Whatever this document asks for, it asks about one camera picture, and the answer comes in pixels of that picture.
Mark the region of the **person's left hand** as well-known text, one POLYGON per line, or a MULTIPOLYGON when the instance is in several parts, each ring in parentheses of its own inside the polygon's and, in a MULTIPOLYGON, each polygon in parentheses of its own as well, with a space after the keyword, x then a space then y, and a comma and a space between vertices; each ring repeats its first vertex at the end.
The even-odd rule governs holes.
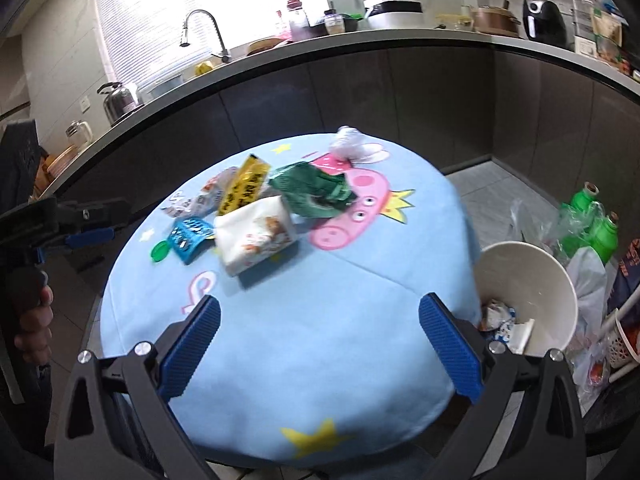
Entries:
POLYGON ((21 333, 15 336, 14 344, 27 363, 44 365, 51 359, 50 325, 54 318, 52 301, 52 289, 44 286, 35 307, 27 310, 20 318, 21 333))

